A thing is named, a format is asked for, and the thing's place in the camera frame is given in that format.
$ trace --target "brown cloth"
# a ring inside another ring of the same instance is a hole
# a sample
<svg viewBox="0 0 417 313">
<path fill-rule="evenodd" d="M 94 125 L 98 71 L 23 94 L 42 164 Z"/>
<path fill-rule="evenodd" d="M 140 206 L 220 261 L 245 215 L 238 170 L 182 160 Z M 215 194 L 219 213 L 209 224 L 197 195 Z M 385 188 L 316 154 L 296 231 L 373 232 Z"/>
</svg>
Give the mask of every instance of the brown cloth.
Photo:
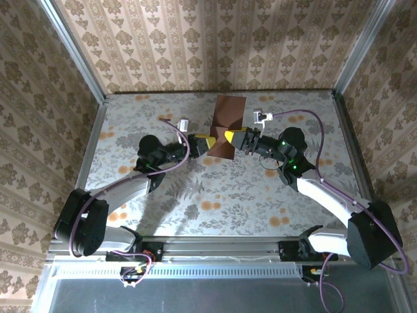
<svg viewBox="0 0 417 313">
<path fill-rule="evenodd" d="M 235 148 L 227 141 L 224 132 L 242 128 L 245 102 L 245 97 L 217 96 L 213 123 L 210 127 L 210 136 L 216 138 L 216 143 L 208 151 L 208 156 L 234 159 Z"/>
</svg>

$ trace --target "brown fabric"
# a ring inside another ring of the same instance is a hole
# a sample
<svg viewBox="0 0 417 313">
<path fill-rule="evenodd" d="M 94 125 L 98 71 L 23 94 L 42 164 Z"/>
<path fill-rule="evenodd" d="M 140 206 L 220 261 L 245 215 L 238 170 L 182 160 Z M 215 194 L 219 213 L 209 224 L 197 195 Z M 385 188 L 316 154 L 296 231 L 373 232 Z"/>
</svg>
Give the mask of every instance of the brown fabric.
<svg viewBox="0 0 417 313">
<path fill-rule="evenodd" d="M 344 92 L 377 196 L 394 213 L 417 297 L 417 1 L 396 1 Z"/>
<path fill-rule="evenodd" d="M 217 96 L 210 128 L 210 136 L 216 138 L 216 143 L 207 152 L 208 156 L 234 159 L 235 148 L 226 140 L 224 133 L 226 130 L 242 128 L 245 103 L 245 97 Z"/>
<path fill-rule="evenodd" d="M 376 0 L 56 0 L 107 93 L 333 88 Z"/>
<path fill-rule="evenodd" d="M 36 1 L 0 1 L 0 312 L 28 312 L 97 103 Z"/>
</svg>

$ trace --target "floral wallpaper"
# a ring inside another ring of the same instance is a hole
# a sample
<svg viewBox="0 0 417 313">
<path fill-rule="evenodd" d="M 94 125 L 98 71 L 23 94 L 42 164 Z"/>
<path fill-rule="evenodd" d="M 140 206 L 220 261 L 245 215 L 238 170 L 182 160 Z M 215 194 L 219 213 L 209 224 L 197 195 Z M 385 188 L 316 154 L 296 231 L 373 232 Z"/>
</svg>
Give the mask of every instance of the floral wallpaper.
<svg viewBox="0 0 417 313">
<path fill-rule="evenodd" d="M 396 1 L 344 98 L 379 197 L 397 218 L 417 295 L 417 1 Z"/>
<path fill-rule="evenodd" d="M 139 141 L 154 134 L 163 144 L 176 135 L 158 118 L 177 123 L 190 120 L 189 133 L 208 134 L 218 93 L 113 95 L 94 154 L 87 188 L 104 186 L 133 170 Z M 313 109 L 326 132 L 321 171 L 339 186 L 358 193 L 356 179 L 339 127 L 330 91 L 229 93 L 246 97 L 243 125 L 255 127 L 253 110 L 282 112 Z M 320 128 L 306 113 L 268 122 L 265 135 L 278 135 L 289 126 L 303 129 L 314 163 Z M 313 200 L 283 185 L 276 163 L 236 151 L 235 159 L 203 156 L 171 173 L 145 197 L 122 205 L 109 215 L 108 225 L 125 225 L 142 235 L 299 235 L 316 224 L 343 226 Z"/>
<path fill-rule="evenodd" d="M 331 89 L 376 0 L 56 0 L 107 93 Z"/>
<path fill-rule="evenodd" d="M 0 1 L 0 312 L 28 312 L 97 103 L 36 1 Z"/>
</svg>

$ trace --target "black cable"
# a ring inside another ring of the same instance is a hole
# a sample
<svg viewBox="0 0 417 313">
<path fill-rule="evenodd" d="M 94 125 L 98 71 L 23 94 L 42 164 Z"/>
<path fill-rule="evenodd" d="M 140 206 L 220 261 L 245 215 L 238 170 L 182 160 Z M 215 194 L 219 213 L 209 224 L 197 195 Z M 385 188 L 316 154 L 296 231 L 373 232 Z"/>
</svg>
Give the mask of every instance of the black cable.
<svg viewBox="0 0 417 313">
<path fill-rule="evenodd" d="M 276 162 L 278 163 L 278 167 L 277 167 L 277 168 L 266 168 L 266 167 L 264 167 L 264 166 L 262 165 L 262 163 L 261 163 L 261 157 L 262 157 L 262 155 L 259 155 L 259 163 L 260 163 L 260 165 L 261 165 L 264 169 L 266 169 L 266 170 L 270 170 L 270 171 L 276 171 L 278 168 L 280 168 L 280 164 L 278 163 L 278 161 L 276 161 Z"/>
</svg>

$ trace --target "floral tablecloth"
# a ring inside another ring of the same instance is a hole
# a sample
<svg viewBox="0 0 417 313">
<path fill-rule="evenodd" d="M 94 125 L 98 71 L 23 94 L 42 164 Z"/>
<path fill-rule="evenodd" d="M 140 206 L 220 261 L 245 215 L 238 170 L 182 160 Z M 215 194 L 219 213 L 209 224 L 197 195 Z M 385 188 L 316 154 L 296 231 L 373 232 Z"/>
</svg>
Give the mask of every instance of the floral tablecloth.
<svg viewBox="0 0 417 313">
<path fill-rule="evenodd" d="M 140 139 L 156 135 L 165 144 L 176 135 L 158 118 L 190 120 L 189 132 L 208 134 L 218 93 L 173 93 L 110 96 L 106 120 L 94 154 L 87 189 L 121 178 L 136 163 Z M 320 160 L 325 177 L 358 193 L 345 141 L 330 91 L 228 93 L 246 97 L 244 126 L 255 127 L 253 109 L 278 113 L 296 108 L 315 111 L 326 132 Z M 286 127 L 300 127 L 308 143 L 306 156 L 315 162 L 319 124 L 306 113 L 267 122 L 265 135 L 276 138 Z M 235 159 L 203 156 L 170 172 L 154 192 L 122 205 L 108 225 L 125 225 L 142 235 L 299 235 L 316 224 L 341 223 L 313 200 L 284 186 L 276 165 L 236 151 Z"/>
</svg>

